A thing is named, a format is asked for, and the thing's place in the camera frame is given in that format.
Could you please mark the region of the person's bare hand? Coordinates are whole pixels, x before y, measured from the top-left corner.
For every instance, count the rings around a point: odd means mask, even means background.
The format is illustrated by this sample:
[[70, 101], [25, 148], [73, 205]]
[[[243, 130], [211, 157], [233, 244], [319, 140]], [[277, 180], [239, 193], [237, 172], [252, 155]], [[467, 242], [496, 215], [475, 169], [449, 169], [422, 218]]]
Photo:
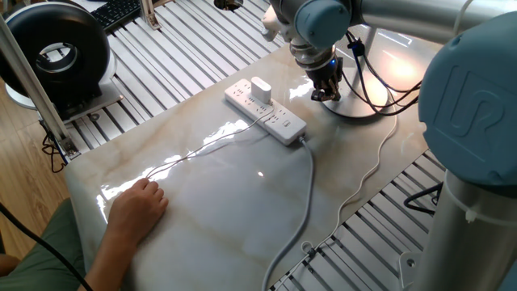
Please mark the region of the person's bare hand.
[[113, 202], [105, 236], [136, 247], [161, 219], [169, 204], [155, 181], [139, 179]]

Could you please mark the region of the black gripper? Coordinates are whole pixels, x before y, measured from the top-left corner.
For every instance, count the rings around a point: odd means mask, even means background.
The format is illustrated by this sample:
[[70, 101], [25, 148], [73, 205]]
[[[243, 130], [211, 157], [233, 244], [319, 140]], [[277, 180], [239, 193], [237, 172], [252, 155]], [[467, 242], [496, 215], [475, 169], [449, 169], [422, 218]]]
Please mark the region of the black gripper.
[[339, 101], [339, 83], [343, 74], [343, 59], [333, 57], [327, 64], [317, 70], [307, 70], [307, 76], [312, 80], [314, 90], [311, 94], [313, 101]]

